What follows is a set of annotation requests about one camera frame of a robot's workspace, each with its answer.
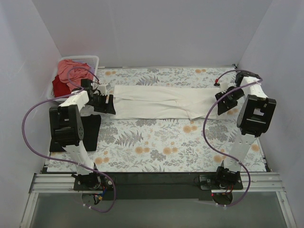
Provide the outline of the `white t shirt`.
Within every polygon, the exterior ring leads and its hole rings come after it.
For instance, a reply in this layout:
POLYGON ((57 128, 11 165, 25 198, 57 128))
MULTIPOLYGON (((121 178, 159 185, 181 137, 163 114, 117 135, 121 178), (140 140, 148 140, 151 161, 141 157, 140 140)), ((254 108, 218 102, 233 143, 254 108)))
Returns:
POLYGON ((205 118, 216 102, 218 88, 116 85, 111 119, 205 118))

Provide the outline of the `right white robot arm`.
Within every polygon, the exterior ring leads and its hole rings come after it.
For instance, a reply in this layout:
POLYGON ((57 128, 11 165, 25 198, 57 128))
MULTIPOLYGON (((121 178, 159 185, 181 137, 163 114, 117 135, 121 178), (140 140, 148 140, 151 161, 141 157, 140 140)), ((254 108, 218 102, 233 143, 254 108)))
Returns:
POLYGON ((270 126, 276 100, 264 93, 260 85, 261 80, 262 78, 257 74, 240 71, 236 75, 234 86, 215 95, 218 115, 233 109, 240 98, 245 98, 237 118, 239 133, 223 162, 224 168, 229 171, 241 171, 239 163, 245 159, 251 145, 261 134, 266 133, 270 126))

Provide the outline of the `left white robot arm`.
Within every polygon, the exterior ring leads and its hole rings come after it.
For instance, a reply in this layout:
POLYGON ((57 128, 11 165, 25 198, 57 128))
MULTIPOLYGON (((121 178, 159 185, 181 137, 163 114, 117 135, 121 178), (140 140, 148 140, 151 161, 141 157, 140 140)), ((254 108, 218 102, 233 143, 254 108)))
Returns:
POLYGON ((101 178, 93 173, 94 162, 89 158, 83 138, 85 135, 80 111, 90 105, 95 112, 115 115, 114 96, 107 92, 93 91, 93 81, 82 79, 81 86, 73 89, 69 98, 57 107, 49 109, 52 140, 58 143, 70 156, 76 166, 78 175, 87 175, 85 185, 96 190, 100 187, 101 178))

